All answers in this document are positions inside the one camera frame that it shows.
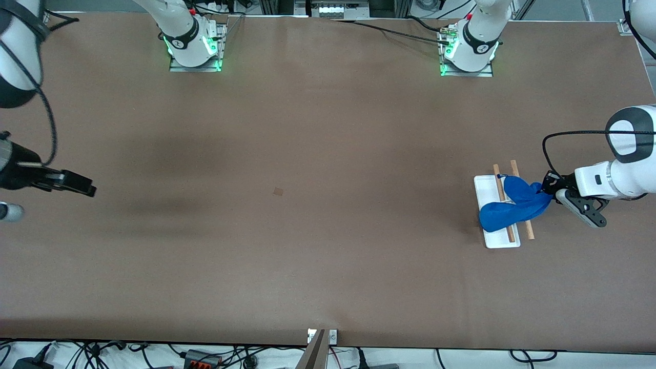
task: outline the black strap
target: black strap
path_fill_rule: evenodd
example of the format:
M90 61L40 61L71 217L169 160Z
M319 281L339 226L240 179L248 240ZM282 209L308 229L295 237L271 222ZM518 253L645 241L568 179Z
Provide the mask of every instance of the black strap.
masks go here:
M42 42L50 34L48 26L16 0L0 0L0 10L8 11L20 19Z
M169 42L169 44L171 44L171 46L173 46L178 50L184 50L187 48L187 45L189 45L189 42L193 41L196 38L199 29L198 20L196 20L196 18L192 18L192 19L194 20L194 24L192 25L192 28L184 35L178 37L172 37L163 33L164 37Z
M462 30L464 34L464 40L472 47L474 54L485 54L489 49L492 49L492 47L494 47L494 45L499 40L497 37L492 41L485 42L475 38L469 32L469 22L464 25Z

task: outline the brown tabletop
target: brown tabletop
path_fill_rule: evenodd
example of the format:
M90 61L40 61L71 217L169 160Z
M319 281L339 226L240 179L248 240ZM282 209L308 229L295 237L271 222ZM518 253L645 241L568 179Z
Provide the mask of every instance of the brown tabletop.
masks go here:
M2 191L27 214L0 225L0 336L654 351L651 196L602 230L554 203L518 249L477 222L474 175L540 181L545 135L654 102L614 24L511 23L495 77L457 78L433 44L302 18L244 19L222 72L170 73L147 14L80 18L43 45L45 92L53 166L98 193ZM0 117L47 156L38 98ZM549 149L563 173L612 158Z

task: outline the red wire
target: red wire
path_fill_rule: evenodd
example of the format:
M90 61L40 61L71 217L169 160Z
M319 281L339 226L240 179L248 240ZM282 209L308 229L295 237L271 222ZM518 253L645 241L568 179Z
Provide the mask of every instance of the red wire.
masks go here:
M335 361L337 361L337 367L339 369L342 369L342 364L339 363L339 358L337 357L337 353L335 352L335 349L331 347L330 351L333 352L333 357L335 358Z

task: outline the blue object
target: blue object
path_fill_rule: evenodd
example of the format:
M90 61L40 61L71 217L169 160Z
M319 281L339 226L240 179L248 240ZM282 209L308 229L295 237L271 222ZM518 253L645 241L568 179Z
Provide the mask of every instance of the blue object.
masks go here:
M481 208L478 219L487 232L504 229L517 222L528 221L542 214L554 198L542 192L542 184L535 182L529 186L523 179L512 175L505 176L503 188L515 203L491 202Z

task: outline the wooden dowel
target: wooden dowel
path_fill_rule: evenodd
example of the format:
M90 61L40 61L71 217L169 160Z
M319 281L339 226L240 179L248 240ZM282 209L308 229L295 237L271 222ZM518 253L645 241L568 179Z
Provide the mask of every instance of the wooden dowel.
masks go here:
M520 176L520 170L517 168L517 161L516 160L510 160L510 166L512 167L512 175L515 177ZM533 225L531 224L531 221L526 221L524 222L526 224L526 233L529 235L529 240L534 240L535 235L533 234Z
M499 174L501 174L499 171L499 165L495 164L493 168L494 178L497 180L497 191L499 191L499 199L501 202L504 202L506 201L506 194L503 192L503 184L501 183L501 178L499 178ZM508 240L510 243L515 242L515 234L512 232L512 226L506 227L506 231L508 232Z

